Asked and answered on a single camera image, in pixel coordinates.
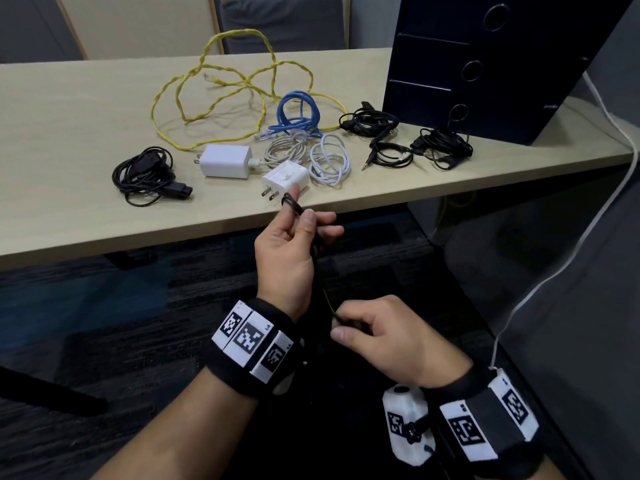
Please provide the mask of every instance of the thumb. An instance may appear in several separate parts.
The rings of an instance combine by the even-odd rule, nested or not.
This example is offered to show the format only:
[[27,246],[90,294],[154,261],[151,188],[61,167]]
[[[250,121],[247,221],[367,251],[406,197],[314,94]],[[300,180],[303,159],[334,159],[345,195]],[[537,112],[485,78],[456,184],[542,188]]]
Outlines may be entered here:
[[339,326],[331,331],[331,338],[340,345],[353,350],[369,360],[372,357],[376,338],[348,326]]
[[311,243],[316,236],[317,226],[316,213],[311,209],[306,209],[300,216],[298,226],[296,227],[296,234],[293,237],[293,242],[298,246],[302,246],[309,250]]

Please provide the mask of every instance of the white cable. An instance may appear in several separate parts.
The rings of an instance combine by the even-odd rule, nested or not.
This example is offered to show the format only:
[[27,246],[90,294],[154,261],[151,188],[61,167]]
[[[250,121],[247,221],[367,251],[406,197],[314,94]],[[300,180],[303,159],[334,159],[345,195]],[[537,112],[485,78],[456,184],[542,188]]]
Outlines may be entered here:
[[[336,143],[327,141],[329,138],[337,140]],[[327,146],[338,148],[338,153],[329,153]],[[347,155],[347,149],[343,140],[334,134],[326,134],[315,144],[309,152],[311,166],[309,174],[316,182],[324,185],[336,187],[340,185],[351,173],[351,161]],[[334,166],[334,162],[339,162],[340,166]]]
[[589,224],[587,229],[580,236],[580,239],[578,239],[578,242],[576,243],[575,247],[571,251],[571,254],[569,255],[569,258],[564,262],[564,264],[562,266],[560,266],[560,269],[558,269],[554,274],[552,274],[551,276],[549,276],[545,280],[539,282],[536,285],[536,287],[533,288],[533,290],[531,290],[529,292],[529,294],[526,295],[524,297],[524,299],[521,302],[519,302],[514,307],[514,309],[511,311],[511,313],[509,314],[509,318],[507,319],[507,323],[505,323],[503,329],[500,330],[500,333],[498,333],[498,335],[495,336],[495,341],[493,343],[493,354],[492,354],[492,357],[491,357],[491,365],[489,366],[489,369],[492,369],[492,370],[496,370],[495,359],[496,359],[496,355],[498,354],[498,342],[500,341],[500,337],[502,336],[502,334],[509,327],[509,325],[511,323],[511,319],[513,318],[513,316],[518,312],[519,309],[521,309],[524,306],[524,304],[526,304],[526,302],[528,302],[531,299],[531,297],[533,295],[535,295],[537,293],[537,291],[542,287],[542,285],[544,285],[545,283],[547,283],[547,282],[551,281],[552,279],[554,279],[558,274],[562,273],[572,263],[573,259],[575,259],[575,257],[577,256],[578,252],[580,252],[580,249],[581,249],[582,245],[587,240],[587,237],[589,236],[591,231],[594,229],[594,227],[596,227],[596,225],[598,224],[598,222],[600,221],[600,219],[602,218],[604,213],[610,208],[610,206],[613,203],[613,201],[615,201],[615,199],[618,198],[618,196],[620,195],[620,192],[622,192],[622,190],[628,184],[628,182],[631,179],[631,176],[634,174],[634,172],[636,170],[636,167],[637,167],[637,164],[638,164],[638,147],[636,146],[636,143],[620,127],[620,124],[618,124],[618,122],[615,119],[613,119],[613,116],[611,115],[611,113],[608,112],[608,110],[607,110],[607,108],[606,108],[606,106],[604,104],[604,101],[602,100],[602,97],[601,97],[600,93],[598,92],[596,86],[593,84],[593,81],[591,80],[591,78],[589,77],[589,74],[587,74],[587,72],[585,72],[583,74],[583,78],[584,78],[584,81],[587,83],[587,86],[589,87],[589,90],[591,91],[593,96],[596,98],[596,101],[598,101],[598,104],[600,105],[600,108],[604,112],[604,115],[606,116],[606,118],[614,126],[614,128],[617,129],[622,136],[624,136],[626,139],[628,139],[629,143],[631,143],[631,148],[633,149],[633,160],[631,161],[631,166],[629,167],[629,170],[628,170],[627,174],[622,179],[622,182],[620,182],[620,185],[618,186],[618,188],[615,190],[615,192],[613,192],[611,194],[611,197],[609,197],[609,199],[604,203],[604,205],[602,206],[600,211],[596,214],[596,217],[594,217],[593,220],[591,221],[591,224]]
[[304,132],[283,134],[273,140],[264,151],[264,163],[269,168],[276,168],[286,160],[301,163],[307,153],[308,134]]

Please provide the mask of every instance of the black drawer unit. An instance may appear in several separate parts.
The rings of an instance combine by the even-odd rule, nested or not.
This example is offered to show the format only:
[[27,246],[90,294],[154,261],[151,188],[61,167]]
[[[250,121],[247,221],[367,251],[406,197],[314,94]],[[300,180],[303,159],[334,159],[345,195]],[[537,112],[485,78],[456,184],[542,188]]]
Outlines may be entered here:
[[384,111],[532,144],[631,1],[403,0]]

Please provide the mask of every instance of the tabletop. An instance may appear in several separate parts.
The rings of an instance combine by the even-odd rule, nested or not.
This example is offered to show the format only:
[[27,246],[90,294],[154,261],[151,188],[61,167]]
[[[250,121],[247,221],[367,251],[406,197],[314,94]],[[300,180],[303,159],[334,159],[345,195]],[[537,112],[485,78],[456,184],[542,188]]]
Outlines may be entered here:
[[[390,49],[278,54],[306,65],[314,90],[338,98],[350,111],[369,101],[381,109]],[[268,54],[214,55],[212,64],[245,74],[270,63]],[[197,57],[0,65],[0,270],[57,262],[143,246],[183,241],[265,225],[279,208],[261,198],[260,174],[248,180],[205,178],[193,162],[162,141],[150,119],[156,93],[169,79],[197,64]],[[269,74],[255,82],[269,87]],[[276,92],[306,89],[308,75],[294,66],[278,70]],[[203,112],[229,92],[202,77],[182,91],[185,111]],[[268,104],[268,123],[275,122]],[[321,125],[334,125],[340,110],[319,100]],[[172,92],[156,119],[174,140],[186,144],[251,131],[260,99],[249,91],[229,98],[211,117],[185,126]],[[640,141],[640,130],[623,123]],[[401,125],[395,141],[409,144],[419,128]],[[471,160],[444,172],[426,159],[411,167],[361,167],[366,140],[343,131],[354,171],[340,189],[312,184],[300,203],[347,212],[459,193],[495,185],[621,164],[630,149],[591,104],[569,98],[532,146],[471,137]],[[268,143],[246,140],[254,156]],[[172,152],[178,181],[193,187],[188,201],[162,199],[135,208],[111,182],[114,167],[144,148]]]

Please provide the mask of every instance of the fingernail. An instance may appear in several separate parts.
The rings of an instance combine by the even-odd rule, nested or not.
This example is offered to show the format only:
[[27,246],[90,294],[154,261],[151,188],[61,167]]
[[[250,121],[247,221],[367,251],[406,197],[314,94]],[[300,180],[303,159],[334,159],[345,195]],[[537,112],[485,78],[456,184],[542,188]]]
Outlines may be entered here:
[[306,209],[306,210],[302,213],[302,215],[300,216],[300,220],[301,220],[302,222],[308,222],[308,223],[311,223],[311,222],[313,222],[314,220],[316,220],[316,214],[314,213],[314,211],[313,211],[313,210],[311,210],[311,209]]
[[331,331],[331,338],[336,342],[341,342],[344,339],[344,330],[342,327],[334,328]]

